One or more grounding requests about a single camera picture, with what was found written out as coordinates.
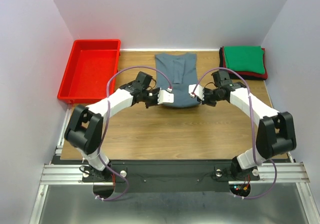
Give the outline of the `blue-grey t-shirt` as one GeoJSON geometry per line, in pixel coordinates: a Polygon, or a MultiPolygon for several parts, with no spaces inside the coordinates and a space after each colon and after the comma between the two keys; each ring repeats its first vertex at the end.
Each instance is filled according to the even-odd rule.
{"type": "Polygon", "coordinates": [[[172,83],[174,102],[165,104],[173,108],[188,108],[200,103],[189,95],[189,86],[197,84],[197,56],[195,53],[170,55],[166,53],[155,55],[156,69],[166,75],[172,83]]]}

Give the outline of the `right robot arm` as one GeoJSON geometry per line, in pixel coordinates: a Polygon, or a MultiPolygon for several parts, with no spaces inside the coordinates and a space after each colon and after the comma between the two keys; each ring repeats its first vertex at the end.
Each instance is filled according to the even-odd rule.
{"type": "Polygon", "coordinates": [[[232,159],[233,178],[242,179],[252,168],[297,147],[292,114],[263,103],[251,93],[244,79],[233,82],[225,69],[212,73],[212,77],[215,89],[199,87],[196,91],[201,104],[216,106],[219,101],[227,101],[250,117],[252,147],[232,159]]]}

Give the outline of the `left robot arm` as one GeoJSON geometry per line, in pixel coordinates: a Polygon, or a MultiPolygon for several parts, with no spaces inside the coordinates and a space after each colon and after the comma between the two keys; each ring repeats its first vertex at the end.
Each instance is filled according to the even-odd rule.
{"type": "Polygon", "coordinates": [[[88,161],[90,170],[83,170],[83,174],[95,176],[100,181],[113,177],[110,160],[101,152],[109,119],[139,102],[144,102],[146,108],[157,105],[160,89],[149,89],[152,81],[151,75],[140,71],[135,80],[120,86],[109,97],[92,105],[74,108],[64,139],[88,161]]]}

